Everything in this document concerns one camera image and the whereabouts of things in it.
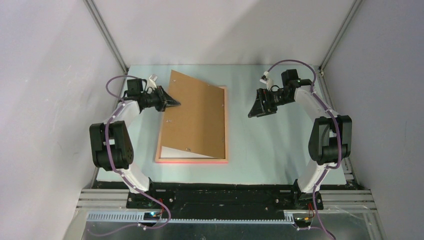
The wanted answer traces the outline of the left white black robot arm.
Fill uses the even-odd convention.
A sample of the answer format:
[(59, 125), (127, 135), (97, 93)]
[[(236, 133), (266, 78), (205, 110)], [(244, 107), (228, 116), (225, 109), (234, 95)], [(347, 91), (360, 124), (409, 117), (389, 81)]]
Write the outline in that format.
[(115, 95), (118, 104), (113, 113), (105, 121), (89, 127), (92, 160), (97, 168), (118, 174), (130, 192), (140, 193), (138, 201), (145, 208), (153, 208), (158, 194), (149, 189), (150, 178), (134, 163), (135, 152), (128, 128), (144, 109), (164, 112), (181, 103), (157, 85), (155, 74), (148, 79), (131, 75), (127, 78), (123, 95)]

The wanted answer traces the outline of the brown backing board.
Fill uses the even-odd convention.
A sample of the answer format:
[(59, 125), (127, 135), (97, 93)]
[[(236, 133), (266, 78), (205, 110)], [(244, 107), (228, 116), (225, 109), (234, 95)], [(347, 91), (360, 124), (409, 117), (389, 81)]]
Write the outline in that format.
[(165, 110), (161, 146), (224, 159), (224, 90), (172, 70), (167, 92), (181, 106)]

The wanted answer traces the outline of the orange wooden picture frame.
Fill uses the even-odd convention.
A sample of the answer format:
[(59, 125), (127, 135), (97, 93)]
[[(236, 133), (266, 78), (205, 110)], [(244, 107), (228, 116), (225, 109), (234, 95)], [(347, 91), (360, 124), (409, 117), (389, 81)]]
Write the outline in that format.
[(161, 151), (162, 151), (161, 141), (162, 141), (162, 130), (163, 130), (163, 123), (164, 123), (164, 120), (162, 120), (159, 134), (158, 134), (155, 157), (154, 157), (154, 161), (156, 163), (158, 164), (213, 164), (213, 165), (229, 163), (229, 159), (230, 159), (229, 135), (230, 134), (229, 134), (228, 90), (226, 86), (219, 86), (219, 88), (223, 89), (224, 91), (224, 104), (222, 106), (224, 107), (225, 158), (222, 158), (222, 159), (218, 159), (218, 158), (162, 158), (161, 157)]

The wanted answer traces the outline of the building and sky photo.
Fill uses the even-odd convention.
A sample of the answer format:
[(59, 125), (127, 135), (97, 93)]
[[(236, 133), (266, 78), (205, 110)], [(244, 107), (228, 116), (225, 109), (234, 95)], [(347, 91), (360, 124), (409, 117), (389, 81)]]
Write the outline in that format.
[(170, 147), (161, 147), (160, 152), (161, 159), (214, 159), (213, 156), (207, 156), (199, 153), (194, 153), (191, 151), (179, 150), (176, 148)]

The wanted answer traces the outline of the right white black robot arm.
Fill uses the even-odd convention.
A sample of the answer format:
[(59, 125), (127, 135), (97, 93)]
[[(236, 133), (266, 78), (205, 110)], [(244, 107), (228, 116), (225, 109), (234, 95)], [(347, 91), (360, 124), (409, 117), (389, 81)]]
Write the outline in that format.
[(256, 91), (249, 118), (275, 114), (279, 106), (298, 103), (311, 119), (313, 126), (308, 141), (310, 161), (305, 172), (295, 180), (291, 204), (304, 209), (319, 191), (328, 172), (340, 167), (342, 159), (351, 153), (352, 119), (340, 115), (318, 96), (313, 82), (301, 79), (296, 69), (281, 74), (282, 87), (274, 90), (269, 72), (265, 71), (260, 82), (266, 85)]

